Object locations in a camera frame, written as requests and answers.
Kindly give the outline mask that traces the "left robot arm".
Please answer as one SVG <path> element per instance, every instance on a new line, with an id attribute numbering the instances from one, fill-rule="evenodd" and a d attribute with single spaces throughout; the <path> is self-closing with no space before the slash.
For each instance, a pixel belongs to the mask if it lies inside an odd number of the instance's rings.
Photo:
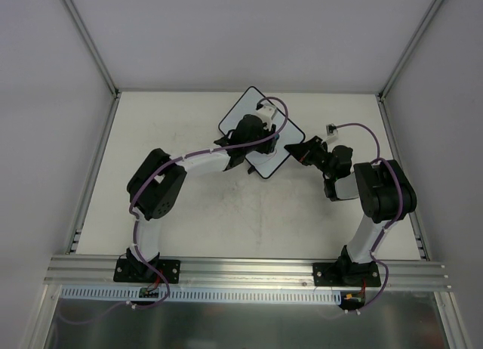
<path id="1" fill-rule="evenodd" d="M 160 148 L 152 150 L 127 185 L 134 230 L 122 273 L 139 283 L 161 279 L 159 231 L 150 221 L 164 217 L 174 207 L 187 178 L 228 171 L 252 152 L 272 153 L 285 124 L 277 128 L 270 119 L 247 114 L 210 148 L 175 159 Z"/>

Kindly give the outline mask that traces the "small black-framed whiteboard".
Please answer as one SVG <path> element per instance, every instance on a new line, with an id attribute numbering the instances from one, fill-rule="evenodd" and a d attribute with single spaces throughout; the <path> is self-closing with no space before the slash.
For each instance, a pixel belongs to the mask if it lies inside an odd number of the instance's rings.
<path id="1" fill-rule="evenodd" d="M 256 87 L 249 87 L 237 100 L 229 112 L 220 120 L 218 130 L 226 135 L 234 129 L 244 115 L 253 114 L 256 104 L 264 97 L 263 93 Z M 285 149 L 286 145 L 299 144 L 304 142 L 305 133 L 288 119 L 284 129 L 279 134 L 275 149 L 270 154 L 252 152 L 246 155 L 245 160 L 250 164 L 251 171 L 255 171 L 263 179 L 269 179 L 290 157 Z"/>

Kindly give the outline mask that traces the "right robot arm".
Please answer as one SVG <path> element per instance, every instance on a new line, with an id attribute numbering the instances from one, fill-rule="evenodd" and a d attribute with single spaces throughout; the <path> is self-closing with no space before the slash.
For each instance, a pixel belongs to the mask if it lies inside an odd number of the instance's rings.
<path id="1" fill-rule="evenodd" d="M 285 149 L 304 166 L 322 172 L 324 192 L 332 202 L 358 199 L 363 216 L 354 237 L 333 263 L 312 265 L 317 287 L 379 287 L 375 254 L 386 233 L 413 212 L 417 196 L 395 160 L 352 163 L 353 149 L 337 145 L 332 150 L 320 137 L 288 144 Z"/>

